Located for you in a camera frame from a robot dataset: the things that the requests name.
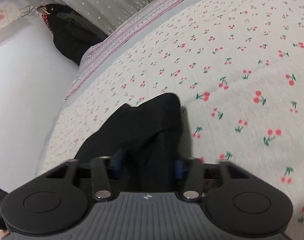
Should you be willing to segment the black pants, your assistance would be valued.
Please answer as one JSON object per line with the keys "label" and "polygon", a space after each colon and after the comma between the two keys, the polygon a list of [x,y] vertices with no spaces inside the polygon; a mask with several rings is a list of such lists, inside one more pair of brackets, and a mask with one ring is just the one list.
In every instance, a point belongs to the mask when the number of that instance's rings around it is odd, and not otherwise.
{"label": "black pants", "polygon": [[181,105],[176,94],[164,93],[137,107],[123,104],[88,137],[75,158],[81,164],[101,156],[122,156],[112,172],[113,193],[173,192],[182,135]]}

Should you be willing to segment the pink striped blanket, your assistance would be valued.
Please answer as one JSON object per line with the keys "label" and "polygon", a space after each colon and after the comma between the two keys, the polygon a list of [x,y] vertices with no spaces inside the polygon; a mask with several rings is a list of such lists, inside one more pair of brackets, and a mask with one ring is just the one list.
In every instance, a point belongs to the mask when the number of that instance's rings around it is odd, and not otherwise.
{"label": "pink striped blanket", "polygon": [[154,0],[122,23],[103,42],[90,47],[81,58],[77,78],[72,83],[65,99],[69,99],[106,59],[129,39],[183,1]]}

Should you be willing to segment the cherry print bed sheet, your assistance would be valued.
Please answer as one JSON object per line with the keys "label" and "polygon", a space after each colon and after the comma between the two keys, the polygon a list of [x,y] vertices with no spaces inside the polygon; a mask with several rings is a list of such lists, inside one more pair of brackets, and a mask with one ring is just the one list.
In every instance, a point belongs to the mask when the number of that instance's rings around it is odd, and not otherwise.
{"label": "cherry print bed sheet", "polygon": [[304,0],[187,0],[136,37],[125,23],[85,53],[44,153],[45,172],[74,157],[122,104],[175,93],[181,152],[229,160],[283,191],[287,228],[304,239]]}

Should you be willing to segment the black clothes pile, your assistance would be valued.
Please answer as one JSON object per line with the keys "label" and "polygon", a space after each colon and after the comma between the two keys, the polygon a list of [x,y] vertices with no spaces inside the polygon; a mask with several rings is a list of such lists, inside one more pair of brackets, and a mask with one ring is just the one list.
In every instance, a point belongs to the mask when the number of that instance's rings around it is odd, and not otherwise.
{"label": "black clothes pile", "polygon": [[47,4],[37,8],[53,34],[57,50],[66,58],[80,64],[85,52],[108,35],[81,16],[71,7],[63,4]]}

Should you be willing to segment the white pink floor mat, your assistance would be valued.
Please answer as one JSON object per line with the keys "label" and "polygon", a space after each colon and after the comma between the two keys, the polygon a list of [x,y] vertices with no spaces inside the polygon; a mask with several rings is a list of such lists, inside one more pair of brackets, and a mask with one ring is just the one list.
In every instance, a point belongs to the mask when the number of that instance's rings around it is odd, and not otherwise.
{"label": "white pink floor mat", "polygon": [[3,5],[0,7],[0,30],[21,16],[22,12],[13,3]]}

